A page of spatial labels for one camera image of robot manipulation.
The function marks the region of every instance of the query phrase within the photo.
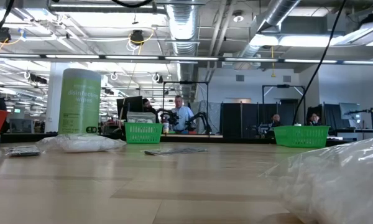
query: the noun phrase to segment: wooden table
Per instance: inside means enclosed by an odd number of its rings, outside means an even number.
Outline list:
[[[141,152],[175,146],[208,152]],[[0,224],[301,223],[257,176],[302,151],[165,142],[130,144],[111,152],[0,155]]]

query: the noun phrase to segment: green label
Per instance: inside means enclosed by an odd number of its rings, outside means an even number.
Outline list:
[[[100,94],[99,81],[64,77],[58,133],[96,133]]]

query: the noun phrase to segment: silver air duct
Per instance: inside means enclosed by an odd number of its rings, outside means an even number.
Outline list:
[[[169,29],[173,40],[196,40],[198,7],[184,4],[167,5]],[[192,43],[173,43],[173,51],[177,56],[196,56],[197,45]],[[196,81],[193,77],[194,65],[179,63],[177,75],[180,81]],[[189,89],[182,88],[182,95],[190,96]]]
[[[268,10],[263,14],[256,16],[251,25],[251,38],[253,39],[257,32],[266,30],[271,27],[277,27],[275,32],[280,30],[280,25],[290,12],[300,3],[301,0],[271,0],[268,5]],[[249,58],[259,51],[262,46],[248,43],[244,50],[238,54],[238,57]],[[233,64],[236,70],[250,69],[252,65],[249,63],[236,62]]]

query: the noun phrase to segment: blue shirt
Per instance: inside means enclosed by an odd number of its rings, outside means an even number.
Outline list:
[[[181,106],[181,108],[173,108],[173,113],[177,113],[178,124],[174,126],[175,131],[183,131],[187,128],[185,122],[187,122],[191,117],[193,117],[192,110],[187,106]]]

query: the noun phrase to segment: green plastic basket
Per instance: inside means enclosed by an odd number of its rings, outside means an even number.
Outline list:
[[[281,126],[274,131],[278,145],[322,148],[326,146],[329,126]]]
[[[158,144],[162,124],[125,123],[126,141],[129,144]]]

